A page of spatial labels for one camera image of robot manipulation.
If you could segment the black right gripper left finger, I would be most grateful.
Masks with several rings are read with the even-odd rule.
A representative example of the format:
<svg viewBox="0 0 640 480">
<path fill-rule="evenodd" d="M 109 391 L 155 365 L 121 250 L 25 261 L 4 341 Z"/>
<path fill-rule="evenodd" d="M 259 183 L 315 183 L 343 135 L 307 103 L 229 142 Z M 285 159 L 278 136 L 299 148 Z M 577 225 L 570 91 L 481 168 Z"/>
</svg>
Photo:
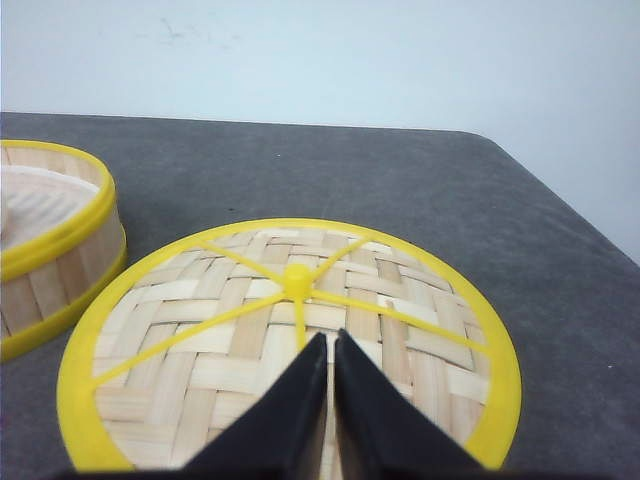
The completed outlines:
<svg viewBox="0 0 640 480">
<path fill-rule="evenodd" d="M 318 333 L 263 397 L 186 466 L 190 473 L 318 473 L 327 418 L 327 345 Z"/>
</svg>

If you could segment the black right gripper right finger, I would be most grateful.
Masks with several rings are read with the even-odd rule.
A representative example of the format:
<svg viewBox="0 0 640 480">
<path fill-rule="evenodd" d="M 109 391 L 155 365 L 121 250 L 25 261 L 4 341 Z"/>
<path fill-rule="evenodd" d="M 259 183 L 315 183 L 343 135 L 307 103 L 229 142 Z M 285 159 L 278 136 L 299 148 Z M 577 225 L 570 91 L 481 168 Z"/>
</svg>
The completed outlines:
<svg viewBox="0 0 640 480">
<path fill-rule="evenodd" d="M 478 473 L 480 464 L 391 384 L 345 330 L 334 405 L 344 473 Z"/>
</svg>

